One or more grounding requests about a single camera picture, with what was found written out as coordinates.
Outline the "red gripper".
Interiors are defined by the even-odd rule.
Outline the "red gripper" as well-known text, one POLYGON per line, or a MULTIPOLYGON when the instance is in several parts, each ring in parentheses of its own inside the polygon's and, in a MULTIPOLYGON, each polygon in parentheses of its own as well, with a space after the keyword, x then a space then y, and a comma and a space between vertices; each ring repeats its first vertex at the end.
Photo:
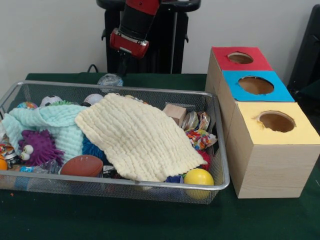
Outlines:
POLYGON ((147 40, 131 38, 121 33, 118 28, 115 28, 110 34, 109 45, 117 51, 125 52, 120 54, 118 66, 118 75, 124 77, 127 73, 130 55, 136 59, 142 59, 145 56, 150 43, 147 40))

